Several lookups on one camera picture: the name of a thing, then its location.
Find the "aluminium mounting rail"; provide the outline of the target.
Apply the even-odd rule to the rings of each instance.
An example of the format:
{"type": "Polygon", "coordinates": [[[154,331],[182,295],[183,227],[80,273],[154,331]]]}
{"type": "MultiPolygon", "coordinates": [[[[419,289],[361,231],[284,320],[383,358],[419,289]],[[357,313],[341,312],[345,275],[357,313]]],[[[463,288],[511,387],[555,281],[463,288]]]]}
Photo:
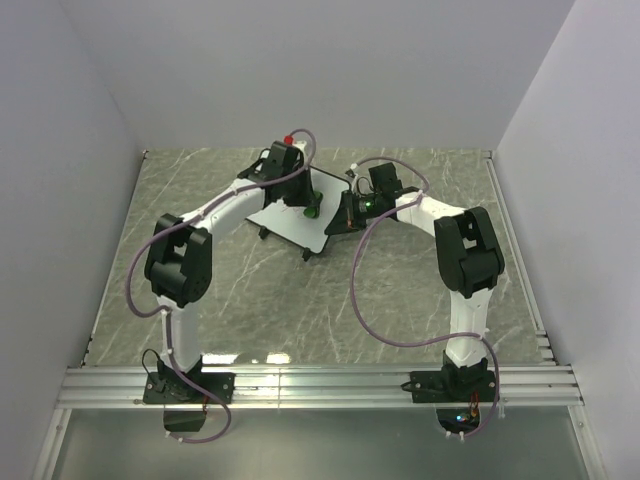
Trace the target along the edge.
{"type": "MultiPolygon", "coordinates": [[[[401,389],[415,368],[403,365],[231,365],[235,374],[230,408],[402,409],[415,408],[401,389]]],[[[584,403],[567,366],[506,367],[500,374],[505,407],[579,406],[584,403]]],[[[59,409],[161,409],[143,400],[146,373],[140,367],[69,369],[56,401],[59,409]]]]}

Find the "green whiteboard eraser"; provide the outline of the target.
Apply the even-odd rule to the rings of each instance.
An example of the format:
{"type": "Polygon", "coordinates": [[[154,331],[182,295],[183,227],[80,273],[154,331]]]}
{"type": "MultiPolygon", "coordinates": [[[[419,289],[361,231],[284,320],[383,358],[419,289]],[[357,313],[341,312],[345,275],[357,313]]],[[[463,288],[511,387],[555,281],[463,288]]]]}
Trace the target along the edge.
{"type": "Polygon", "coordinates": [[[309,219],[317,219],[320,215],[320,206],[323,200],[323,194],[319,191],[314,191],[314,199],[303,210],[303,215],[309,219]]]}

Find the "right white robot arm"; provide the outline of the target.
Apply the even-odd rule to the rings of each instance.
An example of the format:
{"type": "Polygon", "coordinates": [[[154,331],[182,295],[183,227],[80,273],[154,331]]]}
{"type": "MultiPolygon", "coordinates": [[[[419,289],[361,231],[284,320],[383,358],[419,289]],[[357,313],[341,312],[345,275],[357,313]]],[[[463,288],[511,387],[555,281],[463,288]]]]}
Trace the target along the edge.
{"type": "Polygon", "coordinates": [[[463,209],[428,194],[429,184],[406,187],[397,176],[399,161],[373,158],[367,193],[361,191],[358,166],[351,165],[350,187],[343,191],[338,211],[325,232],[329,236],[360,231],[366,245],[374,227],[393,219],[415,227],[435,241],[440,279],[450,294],[450,332],[444,343],[443,365],[435,372],[418,371],[403,384],[414,402],[489,402],[497,397],[499,375],[486,341],[488,307],[505,260],[490,215],[483,207],[463,209]]]}

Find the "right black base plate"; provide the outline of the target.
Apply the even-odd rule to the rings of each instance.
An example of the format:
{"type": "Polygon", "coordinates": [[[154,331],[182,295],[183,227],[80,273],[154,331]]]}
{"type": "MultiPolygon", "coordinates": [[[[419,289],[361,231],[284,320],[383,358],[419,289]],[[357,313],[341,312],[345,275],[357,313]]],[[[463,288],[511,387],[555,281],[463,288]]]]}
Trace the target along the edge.
{"type": "Polygon", "coordinates": [[[410,393],[418,403],[492,402],[498,382],[492,371],[463,373],[461,370],[413,371],[402,383],[402,391],[410,393]]]}

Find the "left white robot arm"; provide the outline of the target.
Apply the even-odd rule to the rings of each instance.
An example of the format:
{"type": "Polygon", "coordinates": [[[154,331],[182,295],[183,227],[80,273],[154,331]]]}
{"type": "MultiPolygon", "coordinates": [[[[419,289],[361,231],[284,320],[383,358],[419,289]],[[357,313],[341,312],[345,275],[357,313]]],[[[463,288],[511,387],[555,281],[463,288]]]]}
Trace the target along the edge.
{"type": "Polygon", "coordinates": [[[273,142],[213,200],[181,217],[165,214],[158,220],[144,267],[165,327],[155,391],[179,403],[207,396],[202,355],[196,351],[197,316],[187,306],[199,301],[210,286],[215,243],[277,202],[302,207],[316,218],[321,201],[322,195],[313,190],[310,159],[289,134],[273,142]]]}

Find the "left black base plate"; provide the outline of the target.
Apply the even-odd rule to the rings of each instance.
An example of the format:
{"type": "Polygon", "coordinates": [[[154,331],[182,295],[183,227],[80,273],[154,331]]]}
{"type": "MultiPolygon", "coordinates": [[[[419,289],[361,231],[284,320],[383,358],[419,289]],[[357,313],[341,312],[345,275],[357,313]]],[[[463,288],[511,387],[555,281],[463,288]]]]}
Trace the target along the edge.
{"type": "MultiPolygon", "coordinates": [[[[214,394],[224,404],[232,400],[235,375],[231,372],[201,373],[191,381],[214,394]]],[[[146,405],[202,404],[211,402],[211,399],[173,372],[151,372],[146,380],[142,402],[146,405]]]]}

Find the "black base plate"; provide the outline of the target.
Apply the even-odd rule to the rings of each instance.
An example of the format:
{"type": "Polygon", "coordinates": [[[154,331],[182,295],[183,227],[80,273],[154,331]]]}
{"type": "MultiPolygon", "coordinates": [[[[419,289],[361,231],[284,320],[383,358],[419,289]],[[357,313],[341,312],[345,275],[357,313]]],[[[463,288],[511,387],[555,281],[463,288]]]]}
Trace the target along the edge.
{"type": "Polygon", "coordinates": [[[492,371],[463,373],[461,370],[413,371],[402,383],[402,391],[410,393],[418,403],[492,402],[498,382],[492,371]]]}
{"type": "MultiPolygon", "coordinates": [[[[201,373],[191,381],[214,394],[224,404],[232,400],[235,375],[231,372],[201,373]]],[[[151,372],[146,380],[142,402],[146,405],[202,404],[211,402],[211,399],[173,372],[151,372]]]]}

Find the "small whiteboard black frame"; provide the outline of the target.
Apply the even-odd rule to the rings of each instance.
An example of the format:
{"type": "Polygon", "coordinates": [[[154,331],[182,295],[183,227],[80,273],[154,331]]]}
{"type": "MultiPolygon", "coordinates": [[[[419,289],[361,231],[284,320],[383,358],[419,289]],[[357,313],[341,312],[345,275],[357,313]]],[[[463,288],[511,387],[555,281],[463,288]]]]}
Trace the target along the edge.
{"type": "Polygon", "coordinates": [[[342,192],[348,190],[350,184],[341,177],[315,167],[311,168],[311,181],[313,190],[323,196],[317,218],[305,216],[303,207],[290,207],[283,200],[278,200],[246,220],[310,254],[320,254],[329,239],[325,229],[339,209],[342,192]]]}

